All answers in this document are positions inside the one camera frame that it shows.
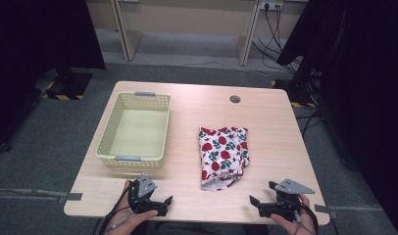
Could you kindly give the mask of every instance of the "wooden table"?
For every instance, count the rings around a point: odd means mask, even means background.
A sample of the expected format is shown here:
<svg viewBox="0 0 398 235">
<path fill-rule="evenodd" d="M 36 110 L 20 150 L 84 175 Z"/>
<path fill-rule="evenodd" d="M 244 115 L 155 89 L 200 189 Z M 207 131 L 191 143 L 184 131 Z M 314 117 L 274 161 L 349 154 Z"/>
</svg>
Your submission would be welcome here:
<svg viewBox="0 0 398 235">
<path fill-rule="evenodd" d="M 95 156 L 95 151 L 108 119 L 108 113 L 119 92 L 154 91 L 172 95 L 171 116 L 162 169 L 152 174 L 158 185 L 151 200 L 163 202 L 174 196 L 165 217 L 160 220 L 208 221 L 238 223 L 274 223 L 259 217 L 249 203 L 249 195 L 262 203 L 275 202 L 275 191 L 269 181 L 293 179 L 316 191 L 308 195 L 311 208 L 324 206 L 313 167 L 308 157 L 287 95 L 282 90 L 120 81 L 116 84 L 101 117 L 71 193 L 81 193 L 80 201 L 67 201 L 65 213 L 70 216 L 102 217 L 107 214 L 124 188 L 128 174 L 116 173 Z M 229 100 L 239 96 L 240 103 Z M 201 160 L 199 127 L 246 127 L 251 163 L 244 176 L 222 191 L 204 191 L 200 187 Z M 319 224 L 329 222 L 326 213 L 317 213 Z"/>
</svg>

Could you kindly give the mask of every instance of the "human hand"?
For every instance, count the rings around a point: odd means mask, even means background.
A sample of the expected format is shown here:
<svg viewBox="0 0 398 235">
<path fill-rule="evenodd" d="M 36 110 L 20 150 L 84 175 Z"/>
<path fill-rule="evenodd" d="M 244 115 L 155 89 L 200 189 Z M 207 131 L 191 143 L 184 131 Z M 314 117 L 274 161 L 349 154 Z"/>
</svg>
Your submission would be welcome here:
<svg viewBox="0 0 398 235">
<path fill-rule="evenodd" d="M 300 194 L 299 198 L 304 205 L 306 205 L 308 208 L 310 207 L 310 201 L 306 195 Z M 283 227 L 287 231 L 288 235 L 316 235 L 315 225 L 305 210 L 300 210 L 300 218 L 302 220 L 300 223 L 296 221 L 290 222 L 281 215 L 275 213 L 272 213 L 271 218 L 278 225 Z"/>
<path fill-rule="evenodd" d="M 130 181 L 127 180 L 124 185 L 123 191 L 129 186 Z M 134 213 L 128 204 L 128 191 L 125 193 L 123 199 L 117 206 L 116 213 L 111 218 L 111 221 L 107 225 L 107 230 L 104 234 L 108 235 L 128 235 L 132 230 L 135 229 L 143 221 L 150 219 L 157 215 L 156 210 L 146 211 L 144 213 Z M 120 220 L 125 219 L 125 221 L 114 229 L 111 229 L 114 224 Z"/>
</svg>

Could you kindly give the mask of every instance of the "floral cloth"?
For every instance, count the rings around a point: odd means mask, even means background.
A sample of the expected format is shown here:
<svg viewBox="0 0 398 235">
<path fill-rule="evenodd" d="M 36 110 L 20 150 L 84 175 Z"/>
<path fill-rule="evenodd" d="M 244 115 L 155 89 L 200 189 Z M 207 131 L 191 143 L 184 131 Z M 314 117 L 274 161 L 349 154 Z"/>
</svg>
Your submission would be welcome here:
<svg viewBox="0 0 398 235">
<path fill-rule="evenodd" d="M 199 129 L 202 189 L 217 191 L 231 186 L 249 165 L 247 128 Z"/>
</svg>

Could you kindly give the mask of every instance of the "electrical outlet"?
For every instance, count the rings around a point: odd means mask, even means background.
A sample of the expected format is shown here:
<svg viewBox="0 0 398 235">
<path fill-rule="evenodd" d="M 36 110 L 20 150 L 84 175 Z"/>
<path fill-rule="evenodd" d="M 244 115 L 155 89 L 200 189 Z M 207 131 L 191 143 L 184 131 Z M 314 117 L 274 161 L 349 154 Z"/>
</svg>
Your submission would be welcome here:
<svg viewBox="0 0 398 235">
<path fill-rule="evenodd" d="M 282 0 L 263 0 L 260 9 L 266 11 L 266 4 L 269 4 L 269 11 L 278 11 L 281 10 L 282 3 Z"/>
</svg>

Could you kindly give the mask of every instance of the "gray carpet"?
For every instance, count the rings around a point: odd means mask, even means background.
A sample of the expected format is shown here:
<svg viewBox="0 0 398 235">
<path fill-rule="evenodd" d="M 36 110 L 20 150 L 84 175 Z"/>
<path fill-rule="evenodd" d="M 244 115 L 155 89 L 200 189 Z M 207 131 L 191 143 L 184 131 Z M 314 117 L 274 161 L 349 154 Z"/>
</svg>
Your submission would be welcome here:
<svg viewBox="0 0 398 235">
<path fill-rule="evenodd" d="M 237 70 L 116 64 L 90 72 L 93 77 L 81 101 L 40 99 L 13 136 L 13 149 L 0 153 L 0 235 L 92 234 L 96 219 L 65 215 L 62 196 L 74 184 L 117 81 L 271 87 L 273 79 L 291 78 L 281 72 L 267 78 Z M 48 72 L 39 85 L 52 77 L 53 73 Z M 313 112 L 293 110 L 296 116 Z M 299 120 L 301 128 L 306 121 Z M 339 214 L 334 220 L 339 234 L 397 234 L 362 175 L 343 165 L 322 122 L 306 131 L 305 143 L 324 199 Z M 16 189 L 46 193 L 19 194 L 13 191 Z M 320 234 L 336 234 L 336 229 L 331 223 L 321 227 Z M 284 231 L 274 226 L 271 234 Z"/>
</svg>

